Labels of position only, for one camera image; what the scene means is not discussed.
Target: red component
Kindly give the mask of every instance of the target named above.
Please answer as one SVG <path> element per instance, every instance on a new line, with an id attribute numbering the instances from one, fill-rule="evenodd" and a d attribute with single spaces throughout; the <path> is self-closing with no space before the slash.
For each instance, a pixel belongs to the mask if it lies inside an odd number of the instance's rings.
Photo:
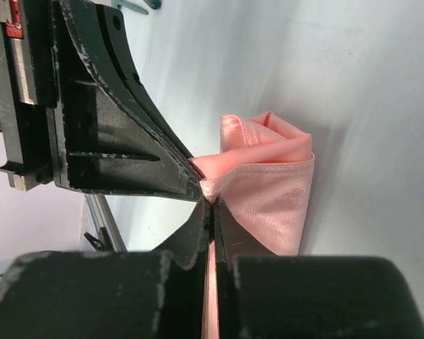
<path id="1" fill-rule="evenodd" d="M 18 0 L 9 0 L 13 22 L 6 24 L 6 35 L 16 39 L 23 39 L 22 16 Z"/>

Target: table surface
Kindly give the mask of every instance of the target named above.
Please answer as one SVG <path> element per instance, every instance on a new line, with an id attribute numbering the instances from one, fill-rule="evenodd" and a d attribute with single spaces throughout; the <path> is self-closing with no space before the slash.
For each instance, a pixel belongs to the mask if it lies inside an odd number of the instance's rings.
<path id="1" fill-rule="evenodd" d="M 391 259 L 424 318 L 424 1 L 179 0 L 123 12 L 142 83 L 188 149 L 217 153 L 224 114 L 271 110 L 310 132 L 301 254 Z M 152 249 L 193 208 L 108 200 L 130 249 Z"/>

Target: folded pink fabric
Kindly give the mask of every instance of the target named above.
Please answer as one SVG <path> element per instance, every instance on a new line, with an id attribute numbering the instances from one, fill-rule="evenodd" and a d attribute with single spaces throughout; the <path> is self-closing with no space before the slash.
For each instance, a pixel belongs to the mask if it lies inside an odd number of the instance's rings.
<path id="1" fill-rule="evenodd" d="M 223 199 L 232 216 L 278 255 L 297 255 L 311 189 L 311 135 L 272 112 L 221 121 L 221 154 L 190 161 L 204 196 Z"/>

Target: pink towel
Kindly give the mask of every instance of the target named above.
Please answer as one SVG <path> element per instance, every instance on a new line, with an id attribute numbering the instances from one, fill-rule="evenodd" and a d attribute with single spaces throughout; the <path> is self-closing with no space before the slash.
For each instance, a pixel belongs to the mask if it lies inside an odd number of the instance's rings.
<path id="1" fill-rule="evenodd" d="M 298 254 L 310 196 L 311 135 L 272 112 L 221 120 L 221 154 L 190 161 L 205 179 L 204 196 L 222 198 L 232 216 L 275 254 Z M 203 338 L 218 339 L 215 247 L 209 246 Z"/>

